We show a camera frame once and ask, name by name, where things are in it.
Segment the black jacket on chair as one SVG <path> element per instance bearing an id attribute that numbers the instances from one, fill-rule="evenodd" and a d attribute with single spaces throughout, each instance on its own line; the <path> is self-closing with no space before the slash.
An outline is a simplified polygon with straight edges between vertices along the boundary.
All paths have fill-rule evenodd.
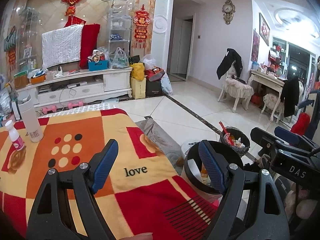
<path id="1" fill-rule="evenodd" d="M 227 53 L 216 70 L 217 78 L 220 80 L 229 71 L 231 66 L 234 67 L 236 76 L 240 77 L 243 69 L 242 58 L 236 50 L 227 48 Z"/>

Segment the white TV cabinet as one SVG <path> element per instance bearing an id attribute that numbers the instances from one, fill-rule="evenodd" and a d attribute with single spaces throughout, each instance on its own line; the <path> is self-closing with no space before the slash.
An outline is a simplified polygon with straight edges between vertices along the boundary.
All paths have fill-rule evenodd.
<path id="1" fill-rule="evenodd" d="M 64 72 L 60 77 L 18 89 L 17 94 L 30 94 L 36 110 L 43 113 L 68 108 L 68 103 L 82 101 L 84 105 L 120 96 L 132 97 L 132 68 L 101 71 Z"/>

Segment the yellow bag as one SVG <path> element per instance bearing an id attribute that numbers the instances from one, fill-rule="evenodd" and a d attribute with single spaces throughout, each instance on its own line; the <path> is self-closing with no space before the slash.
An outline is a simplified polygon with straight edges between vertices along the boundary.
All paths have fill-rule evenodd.
<path id="1" fill-rule="evenodd" d="M 145 78 L 144 63 L 142 62 L 134 63 L 134 64 L 131 64 L 130 67 L 132 68 L 131 77 L 136 79 L 137 81 L 143 81 Z"/>

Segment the white tall thermos bottle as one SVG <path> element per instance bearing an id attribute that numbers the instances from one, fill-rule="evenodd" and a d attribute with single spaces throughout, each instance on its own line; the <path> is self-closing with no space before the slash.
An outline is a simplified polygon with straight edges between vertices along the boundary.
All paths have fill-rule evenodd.
<path id="1" fill-rule="evenodd" d="M 17 103 L 25 129 L 27 130 L 31 141 L 34 143 L 39 142 L 43 138 L 43 131 L 37 118 L 37 113 L 30 94 L 27 92 L 19 93 Z"/>

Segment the ornate wall clock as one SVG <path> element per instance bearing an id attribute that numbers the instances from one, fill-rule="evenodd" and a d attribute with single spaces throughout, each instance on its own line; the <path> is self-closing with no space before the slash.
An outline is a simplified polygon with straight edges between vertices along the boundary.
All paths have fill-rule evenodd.
<path id="1" fill-rule="evenodd" d="M 223 19 L 226 25 L 229 25 L 234 17 L 235 13 L 235 5 L 231 0 L 226 0 L 224 5 L 222 6 Z"/>

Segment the pink white small bottle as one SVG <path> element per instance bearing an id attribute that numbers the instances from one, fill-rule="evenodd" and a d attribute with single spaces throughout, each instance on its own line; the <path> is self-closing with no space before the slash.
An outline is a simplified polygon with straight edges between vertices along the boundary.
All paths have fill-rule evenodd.
<path id="1" fill-rule="evenodd" d="M 25 143 L 18 133 L 17 129 L 14 127 L 14 123 L 12 120 L 9 120 L 5 124 L 6 130 L 9 132 L 9 138 L 14 146 L 15 150 L 20 151 L 24 148 Z"/>

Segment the pink dumbbell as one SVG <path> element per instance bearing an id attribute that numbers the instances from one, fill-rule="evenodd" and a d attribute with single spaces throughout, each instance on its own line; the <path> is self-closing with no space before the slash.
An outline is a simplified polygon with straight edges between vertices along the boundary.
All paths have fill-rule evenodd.
<path id="1" fill-rule="evenodd" d="M 69 102 L 68 103 L 68 109 L 73 109 L 75 107 L 82 107 L 83 105 L 84 105 L 84 103 L 82 101 L 79 101 L 77 103 Z"/>

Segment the small black trash bin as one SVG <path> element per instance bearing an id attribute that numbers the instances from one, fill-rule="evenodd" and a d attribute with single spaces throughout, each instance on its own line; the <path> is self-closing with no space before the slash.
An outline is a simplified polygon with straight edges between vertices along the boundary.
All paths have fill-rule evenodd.
<path id="1" fill-rule="evenodd" d="M 236 164 L 239 168 L 244 168 L 241 158 L 229 146 L 218 142 L 208 141 L 216 153 L 221 154 L 227 163 Z M 199 142 L 195 142 L 185 152 L 184 168 L 182 178 L 192 187 L 195 192 L 213 204 L 219 202 L 222 198 L 220 192 L 213 187 L 208 169 L 202 162 L 199 154 Z"/>

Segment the clear acrylic shelf tower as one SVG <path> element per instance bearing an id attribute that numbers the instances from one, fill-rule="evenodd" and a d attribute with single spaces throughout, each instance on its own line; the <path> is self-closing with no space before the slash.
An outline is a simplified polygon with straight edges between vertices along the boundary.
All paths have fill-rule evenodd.
<path id="1" fill-rule="evenodd" d="M 107 15 L 107 45 L 110 62 L 118 48 L 130 54 L 134 0 L 111 0 Z"/>

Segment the blue storage basket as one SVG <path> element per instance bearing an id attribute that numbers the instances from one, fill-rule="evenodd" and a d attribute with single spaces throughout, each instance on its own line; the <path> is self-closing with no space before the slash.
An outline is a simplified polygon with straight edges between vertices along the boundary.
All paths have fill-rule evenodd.
<path id="1" fill-rule="evenodd" d="M 101 70 L 107 70 L 108 69 L 108 60 L 100 60 L 98 62 L 88 62 L 88 69 L 90 72 L 93 71 L 101 71 Z"/>

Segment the large lined trash bin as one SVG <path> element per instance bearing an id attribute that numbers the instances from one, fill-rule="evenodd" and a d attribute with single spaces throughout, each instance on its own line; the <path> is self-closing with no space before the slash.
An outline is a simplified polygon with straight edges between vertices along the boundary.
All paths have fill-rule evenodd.
<path id="1" fill-rule="evenodd" d="M 229 146 L 240 157 L 243 157 L 249 152 L 250 140 L 248 137 L 236 127 L 225 126 L 223 122 L 219 122 L 222 128 L 219 142 Z"/>

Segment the white covered television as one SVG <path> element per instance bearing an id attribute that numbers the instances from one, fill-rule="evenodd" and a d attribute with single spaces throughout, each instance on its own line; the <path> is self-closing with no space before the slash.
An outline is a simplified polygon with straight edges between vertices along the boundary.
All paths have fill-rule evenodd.
<path id="1" fill-rule="evenodd" d="M 83 24 L 70 25 L 42 34 L 42 67 L 80 60 Z"/>

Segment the black shopping bag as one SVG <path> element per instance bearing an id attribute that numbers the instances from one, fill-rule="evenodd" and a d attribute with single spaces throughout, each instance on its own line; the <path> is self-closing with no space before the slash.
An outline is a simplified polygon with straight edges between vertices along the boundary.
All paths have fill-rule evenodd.
<path id="1" fill-rule="evenodd" d="M 162 96 L 162 87 L 161 81 L 146 81 L 146 90 L 145 90 L 146 97 L 155 97 L 155 96 Z"/>

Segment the cream paper shopping bag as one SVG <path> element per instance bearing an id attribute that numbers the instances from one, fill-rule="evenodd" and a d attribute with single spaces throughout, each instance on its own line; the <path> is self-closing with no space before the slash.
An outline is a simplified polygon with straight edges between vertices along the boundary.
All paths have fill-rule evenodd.
<path id="1" fill-rule="evenodd" d="M 142 81 L 139 81 L 133 77 L 130 77 L 130 85 L 134 99 L 143 99 L 146 97 L 146 78 L 144 78 Z"/>

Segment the framed wall picture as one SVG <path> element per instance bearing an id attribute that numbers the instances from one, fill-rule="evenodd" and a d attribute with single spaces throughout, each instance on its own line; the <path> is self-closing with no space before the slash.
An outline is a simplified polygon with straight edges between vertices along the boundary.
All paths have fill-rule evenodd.
<path id="1" fill-rule="evenodd" d="M 269 46 L 270 41 L 270 28 L 264 19 L 262 13 L 259 13 L 259 34 L 263 38 L 267 46 Z"/>

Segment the red fu hanging decoration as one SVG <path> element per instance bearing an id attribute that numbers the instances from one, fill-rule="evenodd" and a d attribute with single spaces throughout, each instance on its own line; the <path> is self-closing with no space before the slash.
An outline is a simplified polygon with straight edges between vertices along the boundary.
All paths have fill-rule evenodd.
<path id="1" fill-rule="evenodd" d="M 135 45 L 134 48 L 142 49 L 146 48 L 146 41 L 148 37 L 148 26 L 150 25 L 150 14 L 146 11 L 145 5 L 135 12 L 135 16 L 133 18 L 134 24 L 134 40 Z"/>

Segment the white chair with cushion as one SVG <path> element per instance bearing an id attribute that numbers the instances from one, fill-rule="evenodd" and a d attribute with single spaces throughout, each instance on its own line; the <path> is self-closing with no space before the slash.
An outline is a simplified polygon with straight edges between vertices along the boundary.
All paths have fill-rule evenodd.
<path id="1" fill-rule="evenodd" d="M 236 70 L 234 68 L 234 63 L 229 68 L 228 72 L 223 76 L 225 78 L 222 84 L 222 90 L 218 98 L 218 102 L 224 100 L 227 95 L 234 98 L 234 105 L 232 112 L 236 111 L 238 103 L 241 103 L 244 110 L 248 110 L 249 102 L 254 94 L 254 89 L 251 85 L 243 82 L 242 79 L 236 77 Z"/>

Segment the white side table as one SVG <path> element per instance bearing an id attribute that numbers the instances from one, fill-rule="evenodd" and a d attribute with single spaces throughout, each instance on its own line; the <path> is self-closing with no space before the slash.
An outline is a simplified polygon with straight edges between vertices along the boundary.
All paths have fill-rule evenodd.
<path id="1" fill-rule="evenodd" d="M 280 104 L 280 97 L 283 91 L 283 87 L 285 83 L 278 78 L 275 78 L 274 76 L 267 75 L 263 72 L 257 71 L 257 70 L 251 70 L 251 75 L 247 81 L 249 85 L 252 84 L 252 82 L 255 81 L 259 84 L 265 85 L 266 87 L 275 90 L 278 92 L 278 100 L 276 101 L 274 108 L 272 109 L 272 113 L 270 116 L 270 122 L 274 119 L 274 114 Z"/>

